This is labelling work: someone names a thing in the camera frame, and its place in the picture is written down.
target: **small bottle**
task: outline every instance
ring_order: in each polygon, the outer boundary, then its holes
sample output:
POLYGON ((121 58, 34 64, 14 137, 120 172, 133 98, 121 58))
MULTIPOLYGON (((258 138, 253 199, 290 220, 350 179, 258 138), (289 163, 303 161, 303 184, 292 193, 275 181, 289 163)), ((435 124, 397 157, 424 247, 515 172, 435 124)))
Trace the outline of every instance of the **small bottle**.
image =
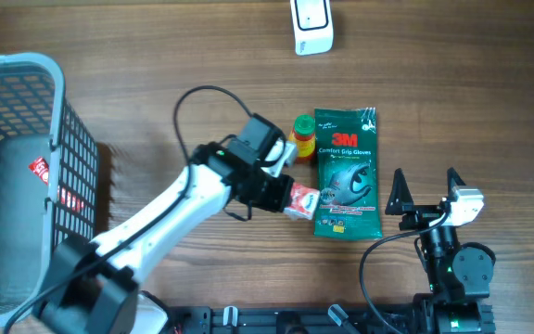
POLYGON ((294 122, 289 141, 296 143, 298 157, 296 162, 309 162, 314 158, 316 138, 314 137, 315 121, 311 115, 300 115, 294 122))

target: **white plastic object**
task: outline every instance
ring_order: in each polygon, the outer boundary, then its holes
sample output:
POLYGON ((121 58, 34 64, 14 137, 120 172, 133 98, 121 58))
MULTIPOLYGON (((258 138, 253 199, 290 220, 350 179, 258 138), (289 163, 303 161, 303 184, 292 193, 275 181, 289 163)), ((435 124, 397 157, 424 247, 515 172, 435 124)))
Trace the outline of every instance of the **white plastic object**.
POLYGON ((343 320, 349 318, 348 314, 345 313, 345 311, 343 311, 343 309, 341 308, 341 306, 339 306, 339 304, 333 304, 333 305, 329 306, 329 309, 327 310, 326 313, 340 327, 343 326, 343 320), (337 316, 336 312, 337 312, 337 314, 343 316, 343 319, 339 318, 339 316, 337 316))
POLYGON ((135 323, 131 329, 133 334, 160 333, 167 321, 168 315, 161 307, 143 294, 137 295, 135 323))
POLYGON ((224 326, 238 326, 238 309, 236 306, 226 306, 223 309, 223 325, 224 326))
MULTIPOLYGON (((483 194, 472 186, 455 186, 451 190, 451 213, 442 226, 461 226, 473 222, 483 208, 483 194)), ((436 225, 442 217, 431 222, 436 225)))
MULTIPOLYGON (((279 158, 279 156, 282 154, 282 145, 284 142, 280 139, 275 142, 275 145, 271 148, 269 151, 269 154, 265 158, 265 161, 274 161, 275 159, 279 158)), ((271 167, 261 167, 264 172, 267 174, 273 176, 273 177, 279 177, 279 174, 282 172, 282 169, 284 166, 291 167, 294 164, 294 161, 296 160, 296 157, 298 156, 298 148, 296 147, 296 143, 292 143, 289 141, 286 141, 286 151, 284 152, 284 155, 282 158, 277 161, 277 163, 271 167)))
POLYGON ((333 17, 329 0, 290 0, 296 54, 327 52, 333 46, 333 17))

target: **green package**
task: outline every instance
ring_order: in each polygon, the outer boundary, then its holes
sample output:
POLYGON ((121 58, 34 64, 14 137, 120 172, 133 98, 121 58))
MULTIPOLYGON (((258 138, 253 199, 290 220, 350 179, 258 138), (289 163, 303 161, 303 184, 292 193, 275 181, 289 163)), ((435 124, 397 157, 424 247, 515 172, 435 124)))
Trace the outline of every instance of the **green package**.
POLYGON ((314 235, 381 238, 376 179, 376 109, 316 109, 321 198, 314 235))

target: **white device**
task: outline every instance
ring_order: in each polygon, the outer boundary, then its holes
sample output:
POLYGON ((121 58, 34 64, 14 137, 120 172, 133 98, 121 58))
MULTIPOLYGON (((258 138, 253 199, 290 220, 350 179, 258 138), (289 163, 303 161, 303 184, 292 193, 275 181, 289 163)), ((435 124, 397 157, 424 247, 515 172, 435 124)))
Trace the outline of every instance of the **white device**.
POLYGON ((290 0, 296 54, 327 52, 333 46, 333 17, 329 0, 290 0))
POLYGON ((461 226, 473 222, 483 208, 483 194, 472 186, 454 186, 454 201, 451 202, 451 216, 445 226, 461 226))

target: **3m logo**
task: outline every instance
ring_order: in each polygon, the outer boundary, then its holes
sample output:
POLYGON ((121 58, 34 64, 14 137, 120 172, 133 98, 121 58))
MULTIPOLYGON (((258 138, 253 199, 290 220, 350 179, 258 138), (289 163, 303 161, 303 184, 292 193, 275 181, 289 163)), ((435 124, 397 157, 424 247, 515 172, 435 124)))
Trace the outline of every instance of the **3m logo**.
POLYGON ((358 135, 333 134, 333 145, 356 148, 358 147, 358 135))

